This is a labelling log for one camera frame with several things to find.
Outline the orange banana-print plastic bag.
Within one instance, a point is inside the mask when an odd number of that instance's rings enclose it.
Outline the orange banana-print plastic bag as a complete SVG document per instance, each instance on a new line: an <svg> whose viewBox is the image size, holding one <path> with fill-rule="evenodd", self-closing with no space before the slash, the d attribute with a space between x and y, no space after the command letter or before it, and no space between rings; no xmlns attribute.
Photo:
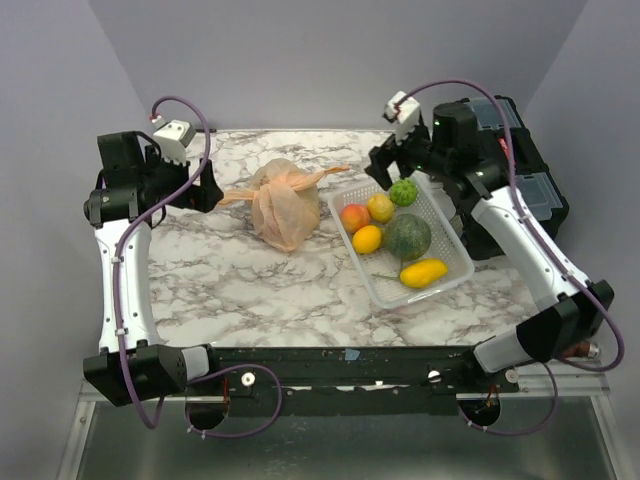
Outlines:
<svg viewBox="0 0 640 480"><path fill-rule="evenodd" d="M218 204L248 202L258 236L276 249L291 252L320 223L318 182L349 170L340 165L309 173L287 159L276 158L259 168L247 187L226 191Z"/></svg>

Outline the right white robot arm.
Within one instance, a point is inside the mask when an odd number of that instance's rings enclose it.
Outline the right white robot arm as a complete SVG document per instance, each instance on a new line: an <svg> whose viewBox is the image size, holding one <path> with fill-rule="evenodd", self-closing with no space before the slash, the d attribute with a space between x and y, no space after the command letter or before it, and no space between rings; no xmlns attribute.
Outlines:
<svg viewBox="0 0 640 480"><path fill-rule="evenodd" d="M546 363L593 337L614 292L594 282L564 255L509 180L509 149L503 130L481 130L475 102L452 102L433 110L427 127L420 104L400 95L383 116L394 133L369 153L366 172L383 188L392 185L388 168L401 176L422 172L444 187L463 224L471 257L494 242L525 281L538 312L473 349L460 367L460 379L480 392L497 371L533 361Z"/></svg>

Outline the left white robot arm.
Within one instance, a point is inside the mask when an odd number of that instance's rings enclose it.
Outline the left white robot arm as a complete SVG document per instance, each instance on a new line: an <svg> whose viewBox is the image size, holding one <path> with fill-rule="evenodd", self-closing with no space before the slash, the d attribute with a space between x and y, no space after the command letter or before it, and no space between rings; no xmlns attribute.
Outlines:
<svg viewBox="0 0 640 480"><path fill-rule="evenodd" d="M154 206L210 212L223 198L210 162L197 184L188 180L187 148L195 131L174 121L147 138L125 131L102 135L96 187L84 203L100 252L103 324L99 353L83 362L85 379L115 406L183 392L187 384L201 395L222 380L204 345L169 347L161 343L151 307L149 250Z"/></svg>

